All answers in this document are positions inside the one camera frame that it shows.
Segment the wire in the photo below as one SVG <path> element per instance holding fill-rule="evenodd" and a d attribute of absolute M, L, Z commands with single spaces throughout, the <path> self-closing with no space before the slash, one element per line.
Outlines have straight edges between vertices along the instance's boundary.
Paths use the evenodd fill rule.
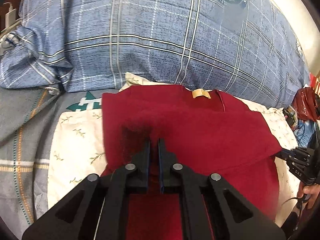
<path fill-rule="evenodd" d="M 299 225 L 299 222 L 300 222 L 300 219 L 301 219 L 301 216 L 302 216 L 302 202 L 301 202 L 301 198 L 298 198 L 298 197 L 289 198 L 289 199 L 287 199 L 286 201 L 284 201 L 281 206 L 283 206 L 283 205 L 286 204 L 288 201 L 293 200 L 293 199 L 296 199 L 296 200 L 297 200 L 296 207 L 299 209 L 298 220 L 297 220 L 297 224 L 296 224 L 296 227 L 295 227 L 295 230 L 296 230 L 296 229 L 298 228 L 298 225 Z"/>
<path fill-rule="evenodd" d="M 5 35 L 8 34 L 9 32 L 13 31 L 15 29 L 15 27 L 17 27 L 20 23 L 21 23 L 22 19 L 19 18 L 17 19 L 14 24 L 12 24 L 11 26 L 9 26 L 8 28 L 3 29 L 2 31 L 0 31 L 0 38 Z"/>

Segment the finger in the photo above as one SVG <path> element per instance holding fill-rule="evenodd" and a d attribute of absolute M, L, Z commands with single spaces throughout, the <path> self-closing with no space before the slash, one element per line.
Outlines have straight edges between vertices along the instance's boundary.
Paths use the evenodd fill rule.
<path fill-rule="evenodd" d="M 300 184 L 299 184 L 299 190 L 298 190 L 298 193 L 297 193 L 297 197 L 298 198 L 302 198 L 302 196 L 303 196 L 303 187 L 304 187 L 305 185 L 303 184 L 303 182 L 300 182 Z"/>
<path fill-rule="evenodd" d="M 304 194 L 311 194 L 311 195 L 316 195 L 316 197 L 319 195 L 320 192 L 320 185 L 312 185 L 312 186 L 305 186 L 303 188 L 303 193 Z"/>

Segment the striped fabric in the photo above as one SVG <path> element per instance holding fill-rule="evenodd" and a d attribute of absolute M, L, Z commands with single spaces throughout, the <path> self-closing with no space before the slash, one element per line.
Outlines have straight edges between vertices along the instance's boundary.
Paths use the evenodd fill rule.
<path fill-rule="evenodd" d="M 23 0 L 20 16 L 20 43 L 1 58 L 3 88 L 119 89 L 131 72 L 281 107 L 309 83 L 270 0 Z"/>

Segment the human hand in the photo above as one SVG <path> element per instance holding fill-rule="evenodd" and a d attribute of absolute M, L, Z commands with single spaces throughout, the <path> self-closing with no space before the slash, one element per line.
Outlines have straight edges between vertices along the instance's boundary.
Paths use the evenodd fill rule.
<path fill-rule="evenodd" d="M 310 209 L 313 207 L 319 193 L 320 193 L 320 185 L 314 184 L 311 186 L 305 186 L 302 182 L 300 182 L 297 197 L 301 198 L 303 196 L 303 194 L 311 194 L 311 197 L 310 197 L 310 199 L 308 201 L 308 205 L 307 205 L 307 208 Z"/>

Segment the metal screw head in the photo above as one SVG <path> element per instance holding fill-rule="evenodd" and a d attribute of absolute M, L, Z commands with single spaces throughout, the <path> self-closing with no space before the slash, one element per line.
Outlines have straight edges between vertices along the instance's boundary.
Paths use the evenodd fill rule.
<path fill-rule="evenodd" d="M 183 166 L 180 163 L 176 163 L 173 165 L 173 168 L 177 171 L 182 170 Z"/>
<path fill-rule="evenodd" d="M 128 163 L 125 168 L 128 170 L 128 171 L 132 171 L 136 168 L 136 165 L 134 165 L 133 163 Z"/>
<path fill-rule="evenodd" d="M 212 173 L 211 176 L 210 176 L 210 178 L 211 178 L 212 180 L 218 181 L 218 180 L 221 179 L 221 176 L 220 176 L 220 174 L 218 174 L 218 173 Z"/>
<path fill-rule="evenodd" d="M 97 174 L 90 174 L 88 177 L 87 177 L 88 181 L 96 181 L 98 179 L 98 175 Z"/>

